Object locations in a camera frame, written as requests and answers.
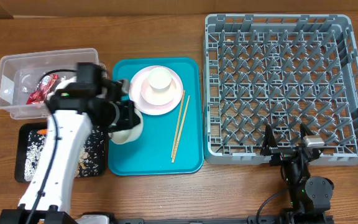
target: white cup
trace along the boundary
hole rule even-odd
[[[139,116],[140,123],[130,130],[117,131],[109,134],[112,142],[115,144],[125,144],[139,138],[143,131],[143,117],[142,113],[138,109],[135,109],[135,114]]]
[[[171,85],[172,75],[168,69],[157,67],[151,69],[147,81],[154,91],[164,92],[167,91]]]

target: plastic tray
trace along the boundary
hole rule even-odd
[[[29,145],[33,142],[36,144],[44,144],[45,138],[37,134],[36,131],[47,129],[47,123],[28,123],[24,124],[19,130],[19,140],[17,142],[16,164],[15,164],[15,180],[20,183],[30,182],[25,179],[25,163],[28,156]],[[100,128],[94,127],[92,133],[84,143],[85,152],[89,154],[88,158],[83,161],[83,169],[78,166],[78,177],[96,177],[103,175],[106,168],[106,147],[107,136],[100,131]]]
[[[312,164],[358,164],[358,53],[343,15],[212,14],[204,39],[205,158],[261,164],[265,125],[279,147],[300,123],[325,140]]]
[[[114,66],[112,77],[114,80],[131,80],[139,70],[151,65],[161,65],[174,70],[181,78],[186,96],[190,95],[175,162],[171,163],[171,151],[179,105],[171,112],[160,116],[142,114],[144,128],[136,141],[123,145],[110,141],[109,168],[117,175],[194,173],[204,162],[200,76],[197,63],[190,58],[122,60]]]

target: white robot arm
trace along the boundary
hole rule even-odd
[[[105,215],[86,215],[74,221],[71,190],[80,149],[93,126],[113,133],[141,125],[133,102],[122,101],[129,82],[112,82],[92,63],[79,63],[76,82],[55,91],[46,103],[51,116],[48,133],[34,177],[17,209],[4,209],[0,223],[108,223]],[[104,97],[98,97],[102,90]]]

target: clear plastic container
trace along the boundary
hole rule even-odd
[[[44,118],[49,112],[45,105],[27,105],[30,94],[45,72],[75,69],[78,62],[99,63],[95,49],[55,50],[30,54],[8,55],[0,61],[0,109],[13,119]],[[72,72],[59,72],[59,77],[71,78]]]

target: gray dish rack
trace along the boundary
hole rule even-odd
[[[279,147],[300,123],[326,145],[316,165],[358,164],[358,53],[344,15],[211,14],[204,37],[205,159],[261,164],[266,124]]]

